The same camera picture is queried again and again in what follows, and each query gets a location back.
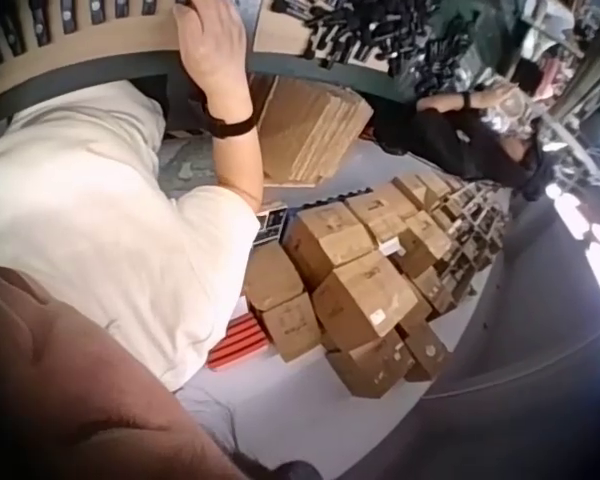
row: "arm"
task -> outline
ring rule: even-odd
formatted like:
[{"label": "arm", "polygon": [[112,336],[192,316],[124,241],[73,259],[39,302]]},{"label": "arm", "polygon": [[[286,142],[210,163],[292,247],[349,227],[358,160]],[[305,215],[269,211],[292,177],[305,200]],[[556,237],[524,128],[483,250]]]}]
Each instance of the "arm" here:
[{"label": "arm", "polygon": [[[471,93],[471,108],[482,110],[498,105],[505,100],[515,90],[515,85],[503,85],[483,92]],[[464,97],[460,93],[441,93],[418,100],[416,109],[419,112],[424,110],[437,110],[440,113],[464,108]]]},{"label": "arm", "polygon": [[[228,124],[253,113],[246,75],[246,34],[229,0],[193,0],[175,6],[180,55],[205,92],[209,113]],[[254,212],[262,203],[263,170],[258,133],[213,140],[218,184],[239,195]]]}]

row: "white t-shirt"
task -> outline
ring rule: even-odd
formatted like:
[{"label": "white t-shirt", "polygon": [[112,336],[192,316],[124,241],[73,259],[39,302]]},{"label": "white t-shirt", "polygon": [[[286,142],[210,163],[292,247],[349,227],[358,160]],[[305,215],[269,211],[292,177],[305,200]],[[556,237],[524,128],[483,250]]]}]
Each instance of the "white t-shirt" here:
[{"label": "white t-shirt", "polygon": [[226,334],[259,223],[217,186],[156,182],[160,107],[128,82],[13,119],[0,139],[0,266],[106,328],[170,390]]}]

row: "sleeve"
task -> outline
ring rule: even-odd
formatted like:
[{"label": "sleeve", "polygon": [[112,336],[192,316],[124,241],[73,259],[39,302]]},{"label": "sleeve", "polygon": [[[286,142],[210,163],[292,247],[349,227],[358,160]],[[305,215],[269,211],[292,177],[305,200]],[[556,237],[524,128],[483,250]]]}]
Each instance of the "sleeve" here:
[{"label": "sleeve", "polygon": [[214,304],[233,302],[244,274],[260,222],[236,193],[219,186],[198,187],[178,200],[178,210],[195,245],[198,276]]}]

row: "wooden surface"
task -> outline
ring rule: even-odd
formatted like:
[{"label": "wooden surface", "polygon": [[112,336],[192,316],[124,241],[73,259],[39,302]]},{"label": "wooden surface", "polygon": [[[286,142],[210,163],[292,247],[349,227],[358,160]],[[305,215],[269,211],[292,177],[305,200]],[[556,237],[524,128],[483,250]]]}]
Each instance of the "wooden surface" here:
[{"label": "wooden surface", "polygon": [[174,0],[157,2],[153,16],[141,16],[142,1],[130,0],[127,18],[115,18],[114,2],[105,2],[107,21],[91,25],[89,2],[77,2],[78,30],[65,35],[60,0],[49,0],[51,43],[38,47],[26,2],[19,2],[27,53],[13,57],[0,30],[0,49],[5,62],[0,65],[0,94],[46,72],[89,60],[138,52],[178,50],[178,35],[171,14]]},{"label": "wooden surface", "polygon": [[[304,52],[311,30],[297,20],[283,13],[275,13],[270,10],[273,0],[263,0],[260,7],[260,15],[253,41],[254,52],[284,53],[287,55],[300,56]],[[316,52],[316,60],[324,58],[331,49],[331,44],[326,50]],[[386,61],[375,59],[375,54],[380,50],[374,49],[367,60],[362,63],[353,58],[348,65],[358,65],[386,72],[388,64]]]}]

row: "cardboard box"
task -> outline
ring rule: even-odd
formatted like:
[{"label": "cardboard box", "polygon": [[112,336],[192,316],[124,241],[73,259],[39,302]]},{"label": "cardboard box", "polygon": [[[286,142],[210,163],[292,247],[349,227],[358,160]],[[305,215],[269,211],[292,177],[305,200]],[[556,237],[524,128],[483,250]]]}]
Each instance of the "cardboard box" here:
[{"label": "cardboard box", "polygon": [[320,344],[320,327],[307,293],[262,312],[260,318],[285,362]]},{"label": "cardboard box", "polygon": [[416,305],[407,313],[402,320],[400,320],[400,325],[404,327],[409,327],[410,325],[418,325],[426,322],[431,313],[433,312],[433,308],[429,304],[429,301],[424,298],[424,295],[420,293],[418,287],[416,287],[408,278],[404,277],[411,288],[411,291],[414,293],[417,299]]},{"label": "cardboard box", "polygon": [[451,187],[435,172],[419,173],[418,178],[431,189],[438,198],[444,198],[451,193]]},{"label": "cardboard box", "polygon": [[398,333],[416,361],[405,375],[405,380],[423,382],[435,379],[449,358],[445,344],[427,323],[399,328]]},{"label": "cardboard box", "polygon": [[254,249],[247,266],[245,294],[285,362],[320,344],[320,327],[309,295],[279,244]]},{"label": "cardboard box", "polygon": [[326,357],[349,392],[363,398],[381,398],[415,364],[395,331],[356,350],[329,352]]},{"label": "cardboard box", "polygon": [[253,88],[264,171],[276,182],[332,177],[373,113],[357,93],[290,77]]},{"label": "cardboard box", "polygon": [[377,192],[365,193],[348,198],[345,202],[353,214],[362,222],[385,255],[400,249],[398,235],[406,228],[393,206]]},{"label": "cardboard box", "polygon": [[431,211],[431,218],[433,218],[440,229],[447,234],[453,227],[453,221],[449,218],[449,215],[439,208]]},{"label": "cardboard box", "polygon": [[391,183],[419,210],[435,208],[440,198],[415,175],[406,174],[394,178]]},{"label": "cardboard box", "polygon": [[455,306],[451,292],[442,285],[433,267],[417,277],[411,277],[411,280],[436,312],[444,314]]},{"label": "cardboard box", "polygon": [[343,351],[385,336],[417,303],[405,279],[377,251],[336,268],[312,300],[318,319]]},{"label": "cardboard box", "polygon": [[418,208],[392,183],[385,183],[378,187],[373,187],[373,191],[389,202],[393,211],[403,222],[406,222],[418,213]]},{"label": "cardboard box", "polygon": [[440,205],[440,210],[442,210],[451,220],[455,221],[462,215],[462,204],[456,199],[449,198]]},{"label": "cardboard box", "polygon": [[339,265],[374,249],[364,225],[342,202],[298,213],[284,248],[310,292]]},{"label": "cardboard box", "polygon": [[426,212],[419,212],[410,218],[407,228],[398,238],[402,248],[391,258],[398,269],[410,278],[435,265],[453,245],[452,240]]},{"label": "cardboard box", "polygon": [[266,312],[300,295],[304,285],[282,247],[268,243],[251,252],[244,291],[256,310]]},{"label": "cardboard box", "polygon": [[460,180],[458,177],[454,177],[452,175],[446,175],[444,177],[444,181],[447,182],[447,185],[449,185],[452,192],[456,192],[465,186],[465,182],[463,180]]}]

